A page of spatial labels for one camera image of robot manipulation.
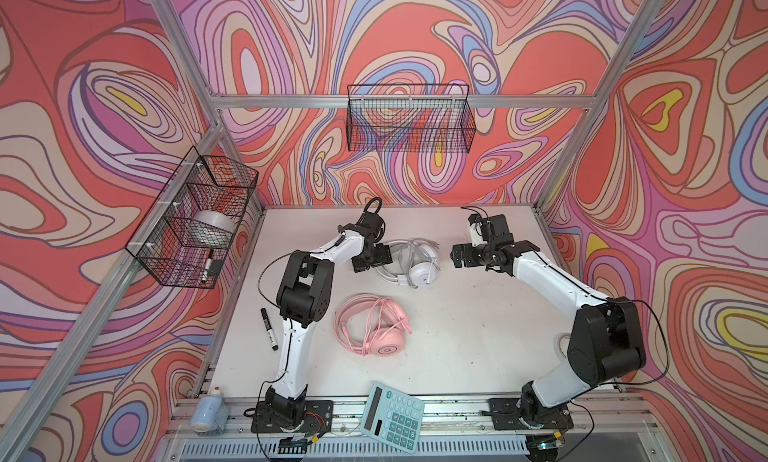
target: black wire basket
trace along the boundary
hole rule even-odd
[[[215,287],[258,176],[239,161],[197,154],[158,224],[146,240],[129,242],[126,249],[161,285]]]
[[[347,85],[347,148],[468,153],[476,131],[468,94],[463,83]]]

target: glue bottle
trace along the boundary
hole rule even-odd
[[[221,435],[229,415],[230,409],[224,403],[221,390],[215,388],[197,402],[190,426],[201,437]]]

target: calculator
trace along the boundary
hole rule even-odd
[[[413,454],[423,418],[424,402],[376,382],[362,413],[360,431],[383,444]]]

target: patterned wall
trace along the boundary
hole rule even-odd
[[[147,0],[0,0],[0,424],[206,130]],[[26,460],[146,460],[197,374],[214,291],[141,272]]]
[[[463,81],[476,94],[594,91],[640,0],[174,0],[214,92],[346,93]],[[234,109],[268,205],[532,202],[578,118],[475,113],[467,155],[353,154],[346,110]]]
[[[768,460],[768,0],[668,0],[547,209],[571,271],[661,316],[682,460]],[[644,324],[649,359],[666,364]]]

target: pink headphones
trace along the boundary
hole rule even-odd
[[[374,308],[379,308],[379,321],[374,323]],[[346,323],[358,313],[368,310],[366,320],[366,337],[362,343],[352,340],[346,329]],[[408,315],[389,297],[379,297],[373,294],[355,295],[346,301],[333,320],[336,340],[350,352],[379,357],[389,357],[397,354],[406,347],[406,331],[411,332],[408,325]]]

